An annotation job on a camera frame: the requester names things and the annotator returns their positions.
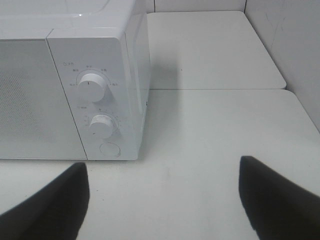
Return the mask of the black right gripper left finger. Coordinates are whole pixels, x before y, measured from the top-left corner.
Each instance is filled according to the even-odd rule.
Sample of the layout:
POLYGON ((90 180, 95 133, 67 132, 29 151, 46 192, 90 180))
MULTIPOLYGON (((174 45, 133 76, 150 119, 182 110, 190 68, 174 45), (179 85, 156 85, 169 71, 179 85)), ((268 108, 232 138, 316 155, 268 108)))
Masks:
POLYGON ((89 201, 87 166, 74 163, 34 195, 0 215, 0 238, 75 240, 89 201))

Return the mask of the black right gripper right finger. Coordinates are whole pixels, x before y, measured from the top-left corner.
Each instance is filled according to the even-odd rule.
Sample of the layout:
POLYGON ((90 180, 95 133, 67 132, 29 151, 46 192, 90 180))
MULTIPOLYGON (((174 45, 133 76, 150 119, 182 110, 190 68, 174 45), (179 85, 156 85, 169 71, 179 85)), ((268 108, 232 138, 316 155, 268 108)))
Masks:
POLYGON ((252 156, 242 156, 238 191, 261 240, 318 240, 320 198, 252 156))

